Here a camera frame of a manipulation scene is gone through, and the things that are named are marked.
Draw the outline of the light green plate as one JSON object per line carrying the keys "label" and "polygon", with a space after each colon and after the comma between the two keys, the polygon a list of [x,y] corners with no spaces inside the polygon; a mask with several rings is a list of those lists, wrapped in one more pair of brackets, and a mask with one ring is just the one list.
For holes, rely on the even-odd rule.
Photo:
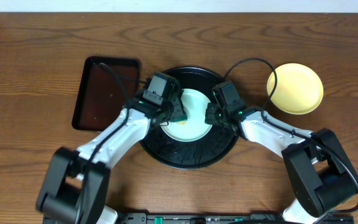
{"label": "light green plate", "polygon": [[181,102],[187,115],[186,121],[169,122],[161,126],[163,132],[174,140],[192,142],[201,139],[211,130],[212,126],[206,124],[205,114],[209,98],[202,92],[185,88],[181,96]]}

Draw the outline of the yellow plate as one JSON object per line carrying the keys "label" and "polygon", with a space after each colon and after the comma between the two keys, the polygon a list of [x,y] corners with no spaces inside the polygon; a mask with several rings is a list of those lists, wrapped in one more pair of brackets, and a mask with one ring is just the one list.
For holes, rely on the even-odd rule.
{"label": "yellow plate", "polygon": [[267,80],[272,103],[290,114],[307,114],[322,102],[324,89],[320,77],[299,63],[283,64]]}

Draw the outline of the green yellow sponge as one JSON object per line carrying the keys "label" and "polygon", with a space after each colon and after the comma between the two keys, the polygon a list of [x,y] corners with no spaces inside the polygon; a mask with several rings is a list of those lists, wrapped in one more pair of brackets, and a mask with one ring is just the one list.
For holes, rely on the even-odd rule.
{"label": "green yellow sponge", "polygon": [[170,119],[170,122],[173,122],[173,123],[180,123],[180,122],[186,122],[188,119],[187,115],[184,113],[184,114],[181,114],[181,115],[178,115],[178,116],[172,116],[171,119]]}

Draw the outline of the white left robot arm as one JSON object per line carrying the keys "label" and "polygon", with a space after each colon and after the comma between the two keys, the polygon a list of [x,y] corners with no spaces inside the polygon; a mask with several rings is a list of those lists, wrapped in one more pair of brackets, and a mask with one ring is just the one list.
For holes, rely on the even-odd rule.
{"label": "white left robot arm", "polygon": [[35,207],[50,223],[114,223],[117,212],[105,204],[111,169],[150,130],[183,121],[181,92],[145,92],[127,101],[117,119],[74,151],[61,147],[50,161]]}

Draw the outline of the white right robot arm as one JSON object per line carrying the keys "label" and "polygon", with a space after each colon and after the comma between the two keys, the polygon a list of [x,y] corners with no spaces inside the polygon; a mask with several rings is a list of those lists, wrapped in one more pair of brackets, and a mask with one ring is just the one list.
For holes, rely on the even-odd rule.
{"label": "white right robot arm", "polygon": [[296,129],[258,107],[208,103],[205,122],[279,155],[296,199],[282,217],[290,223],[322,223],[336,207],[358,196],[358,175],[336,135]]}

